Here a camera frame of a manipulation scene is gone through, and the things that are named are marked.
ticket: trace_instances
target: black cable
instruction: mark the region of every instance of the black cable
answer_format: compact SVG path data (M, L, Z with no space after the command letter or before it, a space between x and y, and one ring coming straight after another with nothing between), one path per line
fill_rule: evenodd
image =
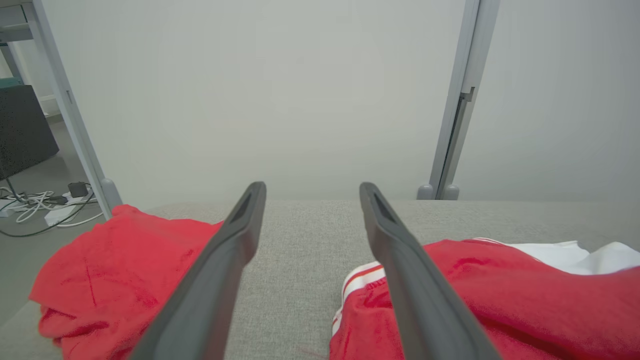
M5 199L7 196L9 196L9 195L3 196L3 193L4 193L4 192L8 192L8 193L9 193L9 195L12 195L12 192L8 191L7 189L5 189L5 188L0 188L0 199Z
M11 192L13 193L13 197L15 197L15 199L19 202L24 202L25 204L27 203L27 201L22 200L19 196L18 193L15 192L15 189L13 188L13 184L11 184L11 181L9 181L9 178L7 177L6 179L6 183L9 185L9 189L11 189Z
M2 230L0 230L0 234L5 235L5 236L9 236L11 238L27 238L29 236L34 236L34 235L38 235L38 234L42 234L47 230L53 229L54 227L62 224L63 222L69 220L71 217L75 216L76 214L78 214L80 212L80 210L82 210L82 208L87 205L89 203L89 201L92 199L93 194L91 196L89 196L89 199L87 199L85 202L82 203L82 205L80 205L80 208L78 210L75 210L73 213L71 213L69 216L67 216L66 218L60 220L59 222L56 222L55 224L53 224L52 226L49 226L45 229L42 229L40 231L36 231L35 233L31 233L31 234L24 234L24 235L13 235L13 234L8 234ZM13 204L14 202L16 202L18 200L14 200L11 201L10 203L8 203L7 205L3 206L2 208L0 208L0 211L4 210L4 208L6 208L7 206Z

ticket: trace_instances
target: white stripe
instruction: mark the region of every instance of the white stripe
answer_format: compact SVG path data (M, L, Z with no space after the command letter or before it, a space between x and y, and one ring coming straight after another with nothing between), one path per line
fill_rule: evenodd
M372 282L375 282L384 278L385 269L380 268L368 274L354 277L353 280L351 280L351 282L349 283L349 286L345 288L345 286L347 285L347 282L350 280L350 278L352 278L352 276L354 276L358 272L363 272L379 265L380 265L379 262L374 261L373 263L358 266L352 272L350 272L349 275L347 275L347 277L344 279L344 282L342 283L342 288L340 289L342 291L342 305L340 306L340 309L338 309L338 311L335 312L335 316L333 317L333 320L335 322L333 323L331 336L335 335L338 329L340 329L340 322L342 321L342 307L344 306L345 300L349 297L349 294L353 293L358 289L364 288L365 286L367 286L367 284L370 284Z
M349 273L349 275L347 275L347 277L344 278L344 281L342 282L342 287L340 288L340 291L343 292L342 294L342 303L344 304L344 300L347 299L347 296L344 295L344 287L347 286L347 282L349 281L349 279L354 276L355 274L357 274L358 272L363 272L365 270L374 268L376 266L380 265L379 262L374 261L372 263L368 263L362 266L358 266L357 268L353 269L352 272Z
M505 244L505 243L501 243L501 242L499 242L499 241L497 241L497 240L489 239L489 238L473 238L473 239L471 239L471 240L482 240L482 241L488 241L488 242L490 242L490 243L498 243L498 244L507 245L507 244Z
M342 321L342 308L340 308L340 314L338 315L338 320L333 323L333 327L331 328L331 336L332 337L333 337L333 335L335 335L336 332L338 332L338 329L340 329L341 321Z

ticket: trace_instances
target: red cloth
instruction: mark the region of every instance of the red cloth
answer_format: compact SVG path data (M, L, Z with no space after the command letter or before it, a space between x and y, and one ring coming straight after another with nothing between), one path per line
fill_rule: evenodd
M424 249L505 360L640 359L640 267L573 275L483 241ZM330 360L403 359L386 278L366 282L337 315Z
M41 269L40 334L67 360L125 359L221 225L118 206Z

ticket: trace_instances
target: gray fabric surface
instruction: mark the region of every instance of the gray fabric surface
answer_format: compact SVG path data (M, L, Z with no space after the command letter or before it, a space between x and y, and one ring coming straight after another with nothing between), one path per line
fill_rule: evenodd
M620 241L640 250L638 204L391 203L423 244L487 237L507 243L578 240L589 251ZM218 222L232 206L174 204L149 212ZM357 201L268 201L257 255L243 273L226 359L326 358L344 277L370 261ZM1 359L60 358L39 347L36 310L28 304L0 329Z

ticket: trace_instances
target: gray floor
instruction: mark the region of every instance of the gray floor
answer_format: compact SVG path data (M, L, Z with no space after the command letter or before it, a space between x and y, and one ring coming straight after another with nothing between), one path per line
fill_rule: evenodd
M55 117L50 120L51 130L60 151L53 158L11 176L10 180L18 192L37 193L51 190L60 195L68 191L67 184L87 181L64 122L59 121L61 118ZM6 186L6 182L0 181L0 186ZM47 227L44 221L46 213L41 210L22 224L15 222L15 214L9 218L0 218L0 229L10 234L38 231ZM76 216L74 222L98 213L98 204L89 204ZM104 218L100 217L83 225L67 229L55 228L29 238L11 238L0 234L0 325L26 303L33 281L42 265L60 247L102 222Z

